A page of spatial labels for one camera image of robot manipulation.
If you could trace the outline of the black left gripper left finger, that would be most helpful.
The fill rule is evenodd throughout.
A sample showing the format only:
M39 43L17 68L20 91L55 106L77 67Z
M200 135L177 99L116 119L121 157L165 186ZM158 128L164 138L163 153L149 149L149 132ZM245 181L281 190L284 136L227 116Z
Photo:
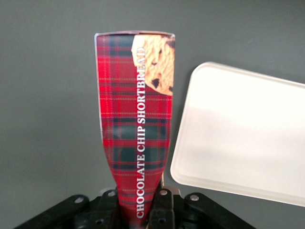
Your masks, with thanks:
M122 229L117 189L109 189L90 202L91 229Z

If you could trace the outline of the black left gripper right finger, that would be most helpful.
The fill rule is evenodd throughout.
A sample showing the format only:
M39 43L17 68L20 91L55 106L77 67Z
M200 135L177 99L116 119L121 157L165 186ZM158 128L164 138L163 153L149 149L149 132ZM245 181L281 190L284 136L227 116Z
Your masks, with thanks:
M174 229L174 196L181 196L176 187L162 187L154 195L149 214L148 229Z

